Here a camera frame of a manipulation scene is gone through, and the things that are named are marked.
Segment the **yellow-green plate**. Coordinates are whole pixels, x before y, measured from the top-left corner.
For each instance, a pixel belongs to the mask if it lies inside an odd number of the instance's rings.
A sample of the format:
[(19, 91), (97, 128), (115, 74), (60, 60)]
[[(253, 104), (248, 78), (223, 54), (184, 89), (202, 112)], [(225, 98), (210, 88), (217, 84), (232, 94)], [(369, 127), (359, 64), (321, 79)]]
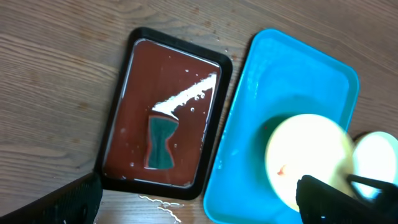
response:
[(297, 182), (310, 175), (352, 197), (346, 176), (354, 172), (353, 140), (334, 121), (317, 114), (300, 114), (281, 122), (265, 152), (271, 187), (296, 212)]

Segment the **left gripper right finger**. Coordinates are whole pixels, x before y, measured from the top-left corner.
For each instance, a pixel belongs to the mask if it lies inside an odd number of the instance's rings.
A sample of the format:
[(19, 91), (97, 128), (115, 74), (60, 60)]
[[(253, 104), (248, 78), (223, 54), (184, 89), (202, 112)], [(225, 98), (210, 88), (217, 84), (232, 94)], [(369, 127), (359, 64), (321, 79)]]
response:
[(297, 182), (295, 197), (303, 223), (397, 224), (395, 184), (353, 174), (348, 175), (346, 181), (350, 187), (357, 182), (379, 189), (381, 193), (369, 201), (355, 190), (352, 198), (311, 175), (304, 175)]

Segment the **light blue plate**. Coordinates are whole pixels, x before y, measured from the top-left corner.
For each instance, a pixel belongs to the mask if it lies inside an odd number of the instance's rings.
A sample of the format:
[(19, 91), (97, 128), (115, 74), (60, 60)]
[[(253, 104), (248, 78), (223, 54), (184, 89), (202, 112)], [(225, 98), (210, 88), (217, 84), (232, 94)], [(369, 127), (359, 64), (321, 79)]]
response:
[(375, 131), (355, 140), (354, 175), (397, 185), (397, 138)]

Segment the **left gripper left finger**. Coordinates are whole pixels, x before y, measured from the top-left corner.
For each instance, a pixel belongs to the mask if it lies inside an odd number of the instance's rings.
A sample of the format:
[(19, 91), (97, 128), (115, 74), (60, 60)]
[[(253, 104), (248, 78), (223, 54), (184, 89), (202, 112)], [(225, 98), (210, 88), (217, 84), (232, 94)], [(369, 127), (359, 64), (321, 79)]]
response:
[(92, 224), (103, 196), (94, 172), (1, 217), (12, 224)]

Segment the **green and orange sponge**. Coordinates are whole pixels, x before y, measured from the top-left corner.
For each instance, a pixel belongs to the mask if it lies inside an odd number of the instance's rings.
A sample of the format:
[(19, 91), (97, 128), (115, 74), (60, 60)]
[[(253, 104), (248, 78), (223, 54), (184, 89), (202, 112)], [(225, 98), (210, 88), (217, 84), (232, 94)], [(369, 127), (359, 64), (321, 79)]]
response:
[(179, 122), (160, 113), (151, 113), (147, 123), (147, 150), (144, 167), (152, 170), (169, 170), (174, 167), (174, 159), (169, 148), (169, 140), (177, 130)]

